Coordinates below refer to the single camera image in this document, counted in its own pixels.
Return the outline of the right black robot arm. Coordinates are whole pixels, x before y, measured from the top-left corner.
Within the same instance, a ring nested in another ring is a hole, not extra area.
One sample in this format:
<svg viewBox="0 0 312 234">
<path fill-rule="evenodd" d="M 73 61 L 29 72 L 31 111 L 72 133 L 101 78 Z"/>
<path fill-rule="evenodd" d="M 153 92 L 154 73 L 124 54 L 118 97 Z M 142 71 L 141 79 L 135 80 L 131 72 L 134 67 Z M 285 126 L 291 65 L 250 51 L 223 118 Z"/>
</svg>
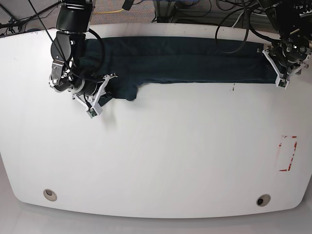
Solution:
<svg viewBox="0 0 312 234">
<path fill-rule="evenodd" d="M 105 61 L 105 46 L 102 38 L 90 29 L 95 4 L 94 0 L 61 1 L 57 33 L 51 45 L 53 62 L 49 77 L 52 89 L 59 93 L 69 91 L 91 117 L 101 114 L 99 100 L 108 95 L 105 87 L 116 77 L 115 74 L 99 73 Z M 96 37 L 99 43 L 100 57 L 94 59 L 94 65 L 81 64 L 86 53 L 86 33 Z"/>
</svg>

